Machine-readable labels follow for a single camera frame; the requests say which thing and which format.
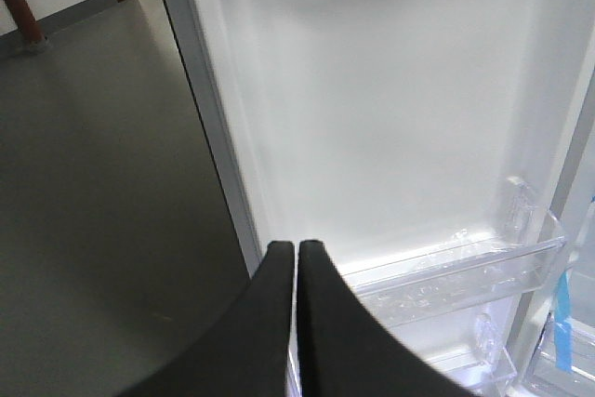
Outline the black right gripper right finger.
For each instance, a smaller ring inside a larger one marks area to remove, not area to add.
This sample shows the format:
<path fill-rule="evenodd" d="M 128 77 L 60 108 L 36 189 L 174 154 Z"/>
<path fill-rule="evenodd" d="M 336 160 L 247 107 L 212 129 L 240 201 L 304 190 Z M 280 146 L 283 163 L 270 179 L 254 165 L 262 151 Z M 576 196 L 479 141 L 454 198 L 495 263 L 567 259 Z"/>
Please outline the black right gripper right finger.
<path fill-rule="evenodd" d="M 371 315 L 318 240 L 299 244 L 297 356 L 304 396 L 470 395 Z"/>

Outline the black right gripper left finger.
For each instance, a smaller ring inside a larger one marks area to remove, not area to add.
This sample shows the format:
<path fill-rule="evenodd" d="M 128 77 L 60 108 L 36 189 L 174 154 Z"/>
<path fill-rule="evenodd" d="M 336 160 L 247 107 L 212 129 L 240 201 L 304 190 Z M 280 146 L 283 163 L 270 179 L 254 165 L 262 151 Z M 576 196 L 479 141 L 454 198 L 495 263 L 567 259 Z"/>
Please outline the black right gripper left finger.
<path fill-rule="evenodd" d="M 123 396 L 284 396 L 295 248 L 273 241 L 249 285 L 181 355 Z"/>

